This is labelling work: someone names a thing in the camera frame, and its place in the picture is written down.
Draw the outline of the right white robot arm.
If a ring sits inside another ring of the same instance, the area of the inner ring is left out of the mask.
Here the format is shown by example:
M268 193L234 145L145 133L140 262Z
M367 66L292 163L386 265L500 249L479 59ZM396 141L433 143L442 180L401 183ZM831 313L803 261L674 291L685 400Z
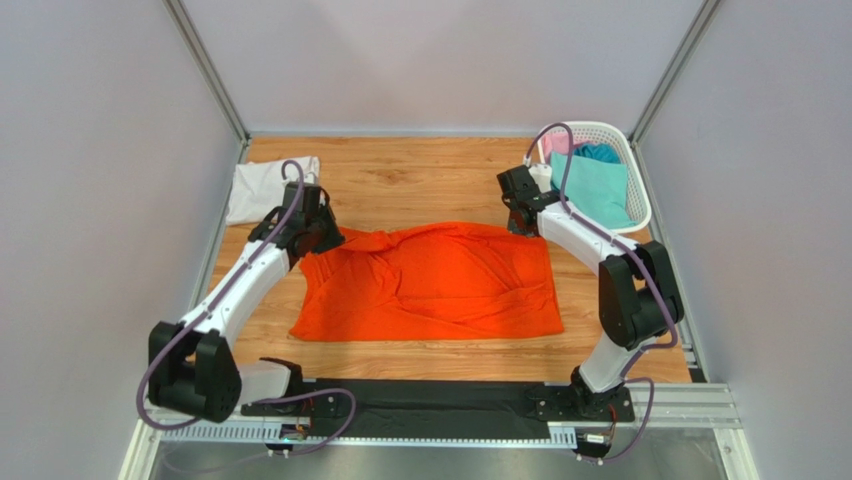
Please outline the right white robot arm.
M559 398L571 419L607 418L626 395L625 377L639 356L660 348L665 334L669 347L678 343L685 310L669 253L658 241L638 243L605 229L556 190L542 191L529 166L501 172L497 181L511 233L563 248L597 278L603 333Z

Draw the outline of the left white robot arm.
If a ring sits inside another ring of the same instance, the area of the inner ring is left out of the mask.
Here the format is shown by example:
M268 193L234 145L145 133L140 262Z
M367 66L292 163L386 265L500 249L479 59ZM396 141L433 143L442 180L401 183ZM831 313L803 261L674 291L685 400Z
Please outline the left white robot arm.
M233 348L255 309L299 260L344 240L323 187L286 186L281 205L251 230L238 260L209 295L177 322L152 329L138 405L221 423L246 404L297 394L298 365L274 358L239 365Z

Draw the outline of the white t-shirt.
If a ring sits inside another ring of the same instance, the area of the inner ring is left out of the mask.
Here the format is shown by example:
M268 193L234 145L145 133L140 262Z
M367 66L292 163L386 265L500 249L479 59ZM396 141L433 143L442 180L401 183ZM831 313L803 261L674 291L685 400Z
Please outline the white t-shirt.
M298 164L307 184L318 184L321 163L317 156L238 164L233 173L225 221L227 226L259 223L282 204L285 186L299 179Z

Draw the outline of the orange t-shirt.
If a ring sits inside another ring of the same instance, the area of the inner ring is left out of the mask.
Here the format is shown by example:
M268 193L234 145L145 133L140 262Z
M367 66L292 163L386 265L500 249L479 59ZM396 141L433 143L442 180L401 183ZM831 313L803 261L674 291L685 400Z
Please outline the orange t-shirt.
M564 330L540 238L468 222L342 233L341 246L300 262L307 292L289 331L299 340L525 339Z

